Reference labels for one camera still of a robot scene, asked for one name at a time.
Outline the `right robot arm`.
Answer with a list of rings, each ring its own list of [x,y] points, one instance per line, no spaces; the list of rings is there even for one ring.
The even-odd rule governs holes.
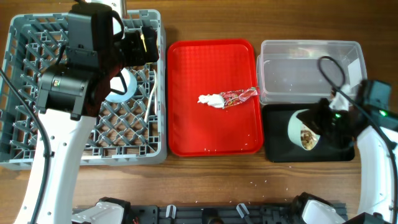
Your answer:
[[[362,80],[356,98],[338,90],[289,119],[289,140],[309,151],[319,141],[357,145],[361,159],[358,213],[348,223],[397,223],[397,115],[388,112],[391,86]]]

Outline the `light blue bowl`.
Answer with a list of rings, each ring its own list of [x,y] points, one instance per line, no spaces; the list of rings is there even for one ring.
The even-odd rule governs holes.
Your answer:
[[[120,91],[121,94],[117,94],[115,92],[111,92],[106,98],[106,101],[112,103],[121,103],[124,101],[130,100],[136,90],[137,90],[137,80],[136,77],[130,72],[128,69],[124,68],[121,70],[121,76],[124,78],[124,82],[126,84],[126,89],[123,86],[122,80],[120,77],[114,77],[110,81],[111,89],[116,91]]]

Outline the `cream plastic fork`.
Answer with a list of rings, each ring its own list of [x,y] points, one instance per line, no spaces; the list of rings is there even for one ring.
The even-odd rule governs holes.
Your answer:
[[[154,97],[154,114],[157,116],[158,113],[158,108],[159,108],[159,104],[158,104],[158,99],[157,99],[157,87],[158,87],[158,75],[157,75],[157,71],[154,70],[154,87],[152,89],[153,91],[153,97]]]

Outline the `cream plastic spoon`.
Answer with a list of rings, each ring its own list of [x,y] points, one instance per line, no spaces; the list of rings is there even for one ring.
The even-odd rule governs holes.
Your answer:
[[[145,116],[144,116],[144,121],[146,123],[149,120],[149,115],[150,115],[150,110],[151,110],[151,105],[152,105],[152,99],[154,98],[156,88],[157,88],[157,80],[154,81],[154,86],[153,86],[153,88],[152,88],[152,90],[150,92],[149,99],[148,99],[148,102],[147,102],[147,109],[146,109],[146,113],[145,113]]]

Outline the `white tissue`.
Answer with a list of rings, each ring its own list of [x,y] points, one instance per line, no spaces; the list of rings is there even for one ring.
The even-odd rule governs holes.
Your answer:
[[[200,95],[198,97],[198,103],[207,104],[214,108],[224,108],[224,98],[218,94]]]

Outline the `green bowl with food scraps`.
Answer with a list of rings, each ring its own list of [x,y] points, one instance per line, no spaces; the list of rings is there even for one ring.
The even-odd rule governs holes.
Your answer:
[[[287,134],[289,140],[306,151],[311,151],[319,142],[320,136],[309,129],[297,115],[305,110],[298,110],[289,119]]]

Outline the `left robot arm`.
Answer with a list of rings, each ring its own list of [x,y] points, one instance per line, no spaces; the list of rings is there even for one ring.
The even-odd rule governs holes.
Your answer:
[[[30,115],[39,133],[17,223],[71,223],[81,156],[111,80],[126,67],[159,59],[151,26],[115,32],[121,16],[112,7],[77,1],[67,16],[68,40],[39,78]]]

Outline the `red snack wrapper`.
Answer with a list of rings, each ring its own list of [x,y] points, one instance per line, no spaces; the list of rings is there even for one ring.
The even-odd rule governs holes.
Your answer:
[[[251,87],[245,90],[233,90],[221,92],[220,96],[224,99],[223,109],[244,103],[249,98],[257,96],[259,90],[256,87]]]

